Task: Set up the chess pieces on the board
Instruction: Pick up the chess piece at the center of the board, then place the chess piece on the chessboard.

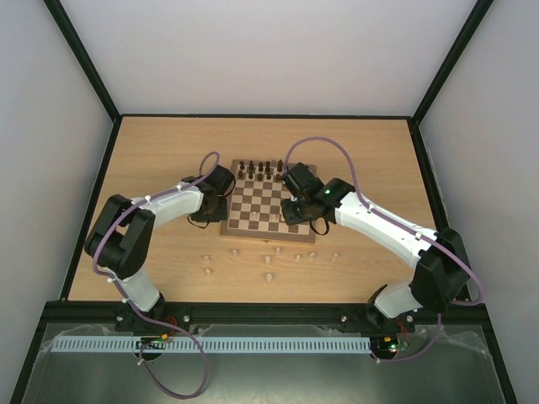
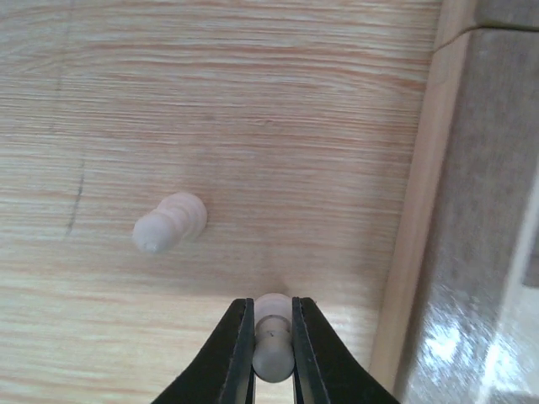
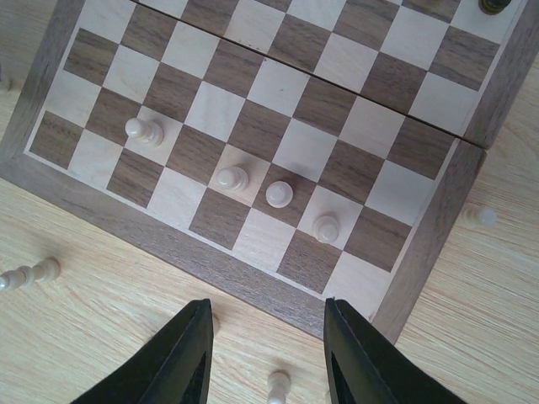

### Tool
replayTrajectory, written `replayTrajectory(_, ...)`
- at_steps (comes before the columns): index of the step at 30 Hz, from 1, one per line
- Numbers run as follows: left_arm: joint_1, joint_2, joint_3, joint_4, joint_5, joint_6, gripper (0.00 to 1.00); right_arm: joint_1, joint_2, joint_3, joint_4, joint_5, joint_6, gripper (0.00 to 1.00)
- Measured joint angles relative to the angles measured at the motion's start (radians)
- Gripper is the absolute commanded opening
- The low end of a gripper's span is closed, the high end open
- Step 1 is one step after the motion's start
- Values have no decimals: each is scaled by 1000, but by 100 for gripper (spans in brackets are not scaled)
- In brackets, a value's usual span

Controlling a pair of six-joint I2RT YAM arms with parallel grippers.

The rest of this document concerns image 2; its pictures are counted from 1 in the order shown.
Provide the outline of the white pawn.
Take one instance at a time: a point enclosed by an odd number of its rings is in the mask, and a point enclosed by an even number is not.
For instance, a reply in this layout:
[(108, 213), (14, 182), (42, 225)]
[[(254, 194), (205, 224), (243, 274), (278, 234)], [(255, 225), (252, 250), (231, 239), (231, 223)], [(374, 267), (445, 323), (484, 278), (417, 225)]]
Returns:
[(140, 251), (161, 253), (196, 239), (205, 229), (207, 217), (198, 196), (171, 194), (135, 223), (132, 240)]
[(252, 365), (256, 375), (269, 383), (289, 378), (295, 367), (289, 296), (266, 294), (254, 302), (254, 336)]

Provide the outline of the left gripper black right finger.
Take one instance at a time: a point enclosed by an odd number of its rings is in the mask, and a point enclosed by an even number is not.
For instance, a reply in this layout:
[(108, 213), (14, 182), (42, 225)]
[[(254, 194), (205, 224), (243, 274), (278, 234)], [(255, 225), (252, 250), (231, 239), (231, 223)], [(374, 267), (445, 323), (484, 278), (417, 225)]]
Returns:
[(398, 404), (346, 348), (311, 298), (292, 299), (295, 403)]

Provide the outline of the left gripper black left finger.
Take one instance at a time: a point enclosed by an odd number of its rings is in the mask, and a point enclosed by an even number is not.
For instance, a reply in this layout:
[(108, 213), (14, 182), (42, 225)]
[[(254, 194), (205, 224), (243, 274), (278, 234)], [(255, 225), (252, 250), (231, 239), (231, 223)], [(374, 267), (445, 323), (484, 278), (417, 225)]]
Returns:
[(152, 403), (253, 403), (253, 351), (253, 299), (236, 299), (189, 366)]

